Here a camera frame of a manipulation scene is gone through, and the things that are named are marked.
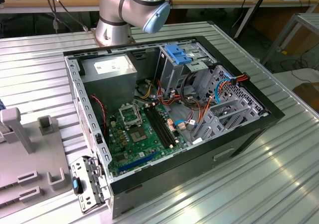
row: motherboard chip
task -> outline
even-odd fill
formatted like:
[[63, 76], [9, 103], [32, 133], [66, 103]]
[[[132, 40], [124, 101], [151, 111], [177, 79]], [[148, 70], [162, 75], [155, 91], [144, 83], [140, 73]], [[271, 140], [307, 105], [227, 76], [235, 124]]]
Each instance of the motherboard chip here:
[[131, 128], [129, 130], [129, 134], [131, 135], [134, 143], [147, 139], [145, 131], [141, 127]]
[[125, 156], [123, 154], [120, 154], [120, 155], [116, 156], [115, 158], [118, 162], [120, 162], [120, 161], [123, 161], [125, 159]]

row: metal table surface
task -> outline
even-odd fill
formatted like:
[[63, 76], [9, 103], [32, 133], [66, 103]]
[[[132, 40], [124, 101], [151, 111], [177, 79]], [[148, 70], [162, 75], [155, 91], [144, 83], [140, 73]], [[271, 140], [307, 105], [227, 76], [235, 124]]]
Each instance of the metal table surface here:
[[[122, 215], [114, 223], [318, 223], [318, 115], [218, 27], [167, 25], [156, 34], [133, 29], [137, 42], [203, 35], [284, 113], [244, 153]], [[57, 117], [68, 162], [88, 154], [72, 103], [62, 51], [96, 47], [91, 33], [0, 41], [0, 97], [22, 122]], [[101, 207], [82, 215], [73, 191], [3, 218], [3, 223], [111, 223]]]

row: black wire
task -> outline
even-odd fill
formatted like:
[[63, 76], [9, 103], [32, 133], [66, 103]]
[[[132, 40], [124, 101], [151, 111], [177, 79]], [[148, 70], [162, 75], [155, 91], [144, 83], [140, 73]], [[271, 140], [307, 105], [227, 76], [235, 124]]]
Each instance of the black wire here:
[[[47, 1], [48, 1], [50, 8], [51, 8], [52, 13], [57, 17], [56, 12], [53, 10], [53, 7], [51, 5], [50, 0], [47, 0]], [[58, 2], [61, 5], [61, 7], [65, 10], [65, 12], [70, 16], [70, 18], [72, 18], [76, 23], [81, 25], [83, 30], [88, 31], [88, 28], [83, 23], [81, 23], [79, 20], [77, 20], [74, 16], [72, 16], [71, 13], [68, 11], [68, 9], [66, 9], [66, 7], [63, 5], [63, 3], [60, 0]]]
[[303, 80], [303, 79], [300, 79], [299, 77], [297, 77], [297, 76], [293, 73], [293, 71], [291, 71], [291, 74], [292, 74], [294, 77], [296, 77], [298, 80], [301, 80], [301, 81], [308, 81], [309, 83], [311, 83], [311, 81], [309, 81], [309, 80]]
[[308, 3], [308, 6], [310, 6], [310, 4], [311, 4], [311, 1], [310, 0], [308, 0], [309, 1], [309, 3]]
[[243, 3], [241, 4], [241, 7], [240, 9], [242, 10], [241, 14], [240, 14], [240, 17], [234, 22], [234, 24], [229, 28], [229, 31], [228, 31], [228, 35], [230, 35], [230, 32], [231, 30], [233, 29], [233, 27], [236, 25], [236, 23], [240, 20], [240, 18], [243, 16], [244, 14], [244, 10], [243, 10], [243, 7], [244, 7], [244, 4], [245, 4], [246, 0], [243, 1]]
[[66, 9], [66, 7], [63, 5], [63, 3], [59, 0], [59, 4], [61, 5], [61, 7], [66, 11], [66, 13], [69, 15], [70, 18], [72, 18], [76, 23], [78, 23], [79, 25], [82, 26], [83, 30], [88, 31], [88, 28], [86, 27], [86, 25], [84, 25], [82, 22], [80, 22], [79, 20], [77, 20], [74, 16], [71, 15], [71, 13], [68, 11], [68, 9]]
[[54, 4], [54, 9], [52, 7], [52, 4], [51, 4], [51, 1], [50, 0], [47, 0], [49, 6], [50, 6], [50, 9], [53, 13], [53, 17], [61, 24], [65, 25], [71, 32], [73, 32], [73, 30], [70, 28], [69, 25], [66, 24], [66, 22], [64, 22], [61, 18], [58, 17], [57, 13], [56, 13], [56, 6], [55, 6], [55, 1], [53, 0], [53, 4]]

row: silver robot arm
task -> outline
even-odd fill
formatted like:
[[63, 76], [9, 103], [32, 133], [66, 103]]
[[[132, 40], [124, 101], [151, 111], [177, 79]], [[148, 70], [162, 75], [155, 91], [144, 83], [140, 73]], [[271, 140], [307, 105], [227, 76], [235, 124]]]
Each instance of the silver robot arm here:
[[130, 24], [155, 33], [165, 24], [169, 12], [165, 0], [100, 0], [96, 39], [101, 46], [130, 43]]

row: black side panel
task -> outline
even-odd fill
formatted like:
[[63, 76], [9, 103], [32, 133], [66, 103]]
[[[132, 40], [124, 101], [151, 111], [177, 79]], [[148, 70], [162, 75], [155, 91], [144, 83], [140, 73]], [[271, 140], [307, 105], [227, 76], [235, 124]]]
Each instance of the black side panel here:
[[221, 147], [176, 166], [161, 175], [155, 176], [136, 187], [114, 196], [113, 218], [124, 214], [137, 206], [148, 202], [186, 181], [211, 170], [231, 157], [253, 133], [244, 135]]

